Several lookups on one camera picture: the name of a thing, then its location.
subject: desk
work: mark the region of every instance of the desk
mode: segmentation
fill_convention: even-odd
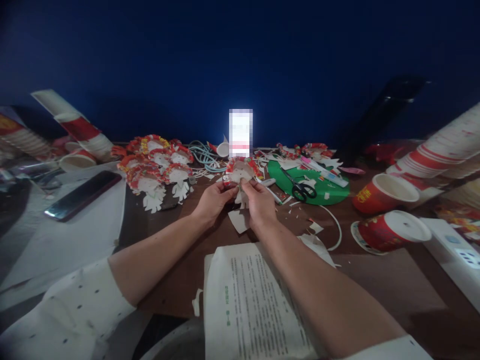
[[[367,174],[350,177],[350,197],[373,175],[381,172],[368,169],[365,165],[360,167]],[[189,215],[204,189],[217,178],[208,180],[201,177],[183,205],[155,214],[144,211],[142,196],[135,196],[128,189],[119,248],[134,244],[178,218]],[[271,189],[277,194],[282,193],[276,185]],[[192,246],[141,302],[140,309],[182,318],[194,316],[192,299],[197,289],[203,288],[205,256],[213,254],[219,246],[257,241],[251,230],[241,235],[235,231],[227,215],[228,206],[215,226]],[[321,207],[298,204],[290,208],[286,204],[277,205],[277,208],[278,219],[295,235],[306,233],[311,224],[308,219],[312,218],[324,228],[317,236],[327,248],[337,242],[337,225]],[[423,245],[414,244],[385,256],[367,254],[350,232],[352,222],[365,218],[355,210],[351,199],[329,205],[328,209],[338,219],[343,232],[341,245],[331,253],[333,261],[341,265],[339,271],[367,289],[432,356],[442,359],[480,358],[480,314]]]

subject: white sleeve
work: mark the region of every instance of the white sleeve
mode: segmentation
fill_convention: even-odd
[[[0,349],[7,359],[106,359],[107,338],[134,310],[105,258],[52,285],[0,336]]]
[[[357,352],[344,360],[432,360],[410,335],[399,337]]]

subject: black scissors handle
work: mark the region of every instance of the black scissors handle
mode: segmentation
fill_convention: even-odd
[[[299,183],[293,185],[291,194],[295,199],[302,203],[307,201],[307,197],[310,199],[315,199],[317,197],[317,192],[312,186]]]

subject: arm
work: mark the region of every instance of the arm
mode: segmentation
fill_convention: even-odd
[[[274,199],[263,185],[241,185],[249,199],[251,228],[332,357],[344,358],[406,335],[368,292],[277,220]]]
[[[223,190],[222,182],[209,186],[191,215],[108,259],[115,282],[130,304],[136,306],[215,223],[224,205],[237,195],[238,187]]]

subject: open book page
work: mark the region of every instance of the open book page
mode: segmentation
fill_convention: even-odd
[[[218,247],[205,258],[206,359],[319,358],[298,307],[263,253],[259,243],[247,243]],[[327,252],[323,256],[331,262]]]

